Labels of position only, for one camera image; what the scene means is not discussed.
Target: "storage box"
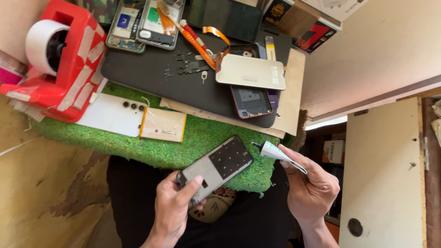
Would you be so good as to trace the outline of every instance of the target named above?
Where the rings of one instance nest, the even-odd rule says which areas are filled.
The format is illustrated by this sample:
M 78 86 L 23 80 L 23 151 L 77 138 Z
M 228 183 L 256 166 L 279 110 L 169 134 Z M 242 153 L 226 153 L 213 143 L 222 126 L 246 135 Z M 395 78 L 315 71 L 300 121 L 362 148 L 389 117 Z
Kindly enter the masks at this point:
M 292 36 L 292 44 L 312 54 L 342 30 L 342 23 L 301 1 L 296 1 L 277 28 Z
M 321 161 L 324 163 L 344 164 L 345 145 L 346 141 L 344 139 L 325 141 Z
M 293 0 L 269 0 L 263 9 L 263 21 L 277 26 L 293 4 Z
M 296 4 L 299 1 L 305 2 L 342 22 L 366 4 L 368 0 L 298 0 Z

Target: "green artificial grass mat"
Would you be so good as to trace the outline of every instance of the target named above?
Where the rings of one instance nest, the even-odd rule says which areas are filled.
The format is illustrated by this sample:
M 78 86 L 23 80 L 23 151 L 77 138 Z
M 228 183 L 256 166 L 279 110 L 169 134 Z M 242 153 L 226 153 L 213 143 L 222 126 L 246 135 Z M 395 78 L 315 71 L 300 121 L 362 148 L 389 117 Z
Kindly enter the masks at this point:
M 160 97 L 112 82 L 107 83 L 102 93 L 146 102 L 141 98 L 144 96 L 149 99 L 150 107 L 167 109 L 159 107 Z M 279 143 L 277 137 L 268 134 L 192 115 L 187 115 L 182 143 L 133 138 L 47 117 L 39 123 L 33 121 L 32 128 L 48 139 L 78 145 L 105 154 L 135 159 L 153 167 L 175 170 L 191 165 L 229 137 L 237 134 L 253 156 L 254 163 L 232 178 L 225 186 L 250 192 L 264 192 L 271 186 L 270 178 L 275 161 L 275 159 L 260 156 L 259 150 L 250 141 L 263 143 L 268 140 L 275 145 Z

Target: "red tape dispenser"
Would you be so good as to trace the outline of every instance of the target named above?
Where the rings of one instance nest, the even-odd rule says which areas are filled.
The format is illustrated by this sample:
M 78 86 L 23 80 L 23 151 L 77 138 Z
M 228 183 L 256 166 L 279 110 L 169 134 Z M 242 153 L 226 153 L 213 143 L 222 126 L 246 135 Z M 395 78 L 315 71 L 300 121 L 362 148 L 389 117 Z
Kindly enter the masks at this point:
M 26 37 L 27 80 L 2 84 L 0 93 L 53 119 L 76 122 L 103 79 L 106 34 L 74 4 L 52 0 Z

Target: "sim ejector tool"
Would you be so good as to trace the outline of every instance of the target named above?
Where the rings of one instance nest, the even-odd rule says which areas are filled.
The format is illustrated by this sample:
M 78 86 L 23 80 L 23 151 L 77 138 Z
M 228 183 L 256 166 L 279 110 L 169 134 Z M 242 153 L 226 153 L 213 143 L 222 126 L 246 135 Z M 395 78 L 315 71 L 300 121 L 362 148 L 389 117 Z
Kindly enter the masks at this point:
M 207 75 L 208 75 L 207 71 L 203 71 L 203 72 L 202 72 L 202 76 L 201 76 L 201 78 L 202 78 L 202 84 L 205 83 L 205 79 L 207 79 Z

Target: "camouflage fabric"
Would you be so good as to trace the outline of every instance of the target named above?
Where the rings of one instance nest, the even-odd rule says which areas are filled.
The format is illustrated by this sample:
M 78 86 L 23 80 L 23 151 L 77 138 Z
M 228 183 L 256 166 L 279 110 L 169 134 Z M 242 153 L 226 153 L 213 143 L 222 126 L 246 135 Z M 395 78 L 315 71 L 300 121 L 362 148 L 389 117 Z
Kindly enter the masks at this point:
M 75 4 L 92 13 L 99 23 L 111 24 L 118 0 L 75 0 Z

